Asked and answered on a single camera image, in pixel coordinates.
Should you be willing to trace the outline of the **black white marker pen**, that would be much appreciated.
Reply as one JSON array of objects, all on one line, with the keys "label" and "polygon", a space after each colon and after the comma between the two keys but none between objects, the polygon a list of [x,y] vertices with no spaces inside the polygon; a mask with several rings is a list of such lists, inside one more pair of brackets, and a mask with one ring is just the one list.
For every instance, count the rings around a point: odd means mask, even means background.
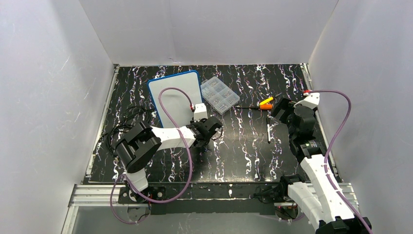
[{"label": "black white marker pen", "polygon": [[266,118],[266,135],[267,135],[267,143],[271,143],[271,126],[270,126],[270,118]]}]

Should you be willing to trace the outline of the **blue framed whiteboard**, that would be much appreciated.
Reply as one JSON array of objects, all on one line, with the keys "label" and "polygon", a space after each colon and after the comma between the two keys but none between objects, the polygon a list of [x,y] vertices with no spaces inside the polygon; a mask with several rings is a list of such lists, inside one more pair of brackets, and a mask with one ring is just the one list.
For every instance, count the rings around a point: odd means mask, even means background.
[{"label": "blue framed whiteboard", "polygon": [[[158,99],[159,94],[169,87],[179,88],[184,91],[190,97],[193,104],[202,103],[199,74],[197,71],[187,71],[150,80],[148,82],[149,92],[163,128],[174,127],[161,108]],[[177,90],[166,90],[163,92],[161,100],[163,106],[179,127],[190,124],[193,112],[190,110],[189,101],[184,94]]]}]

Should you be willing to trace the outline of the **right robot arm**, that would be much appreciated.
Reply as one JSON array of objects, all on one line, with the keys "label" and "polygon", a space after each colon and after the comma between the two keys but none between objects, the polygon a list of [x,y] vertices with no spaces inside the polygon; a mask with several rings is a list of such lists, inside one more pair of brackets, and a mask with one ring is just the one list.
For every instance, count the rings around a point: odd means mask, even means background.
[{"label": "right robot arm", "polygon": [[326,148],[314,134],[318,99],[307,96],[294,102],[283,97],[270,114],[287,126],[290,150],[312,185],[300,175],[282,176],[276,195],[292,199],[317,234],[370,234],[369,219],[358,217],[344,196],[325,158]]}]

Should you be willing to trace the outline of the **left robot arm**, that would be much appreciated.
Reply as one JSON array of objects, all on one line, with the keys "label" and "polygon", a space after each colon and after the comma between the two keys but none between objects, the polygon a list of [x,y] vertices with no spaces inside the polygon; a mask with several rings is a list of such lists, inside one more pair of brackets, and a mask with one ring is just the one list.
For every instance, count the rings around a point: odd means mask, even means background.
[{"label": "left robot arm", "polygon": [[180,128],[158,128],[140,122],[120,138],[114,151],[126,169],[131,189],[141,192],[148,187],[145,167],[155,153],[164,149],[203,147],[222,127],[216,117]]}]

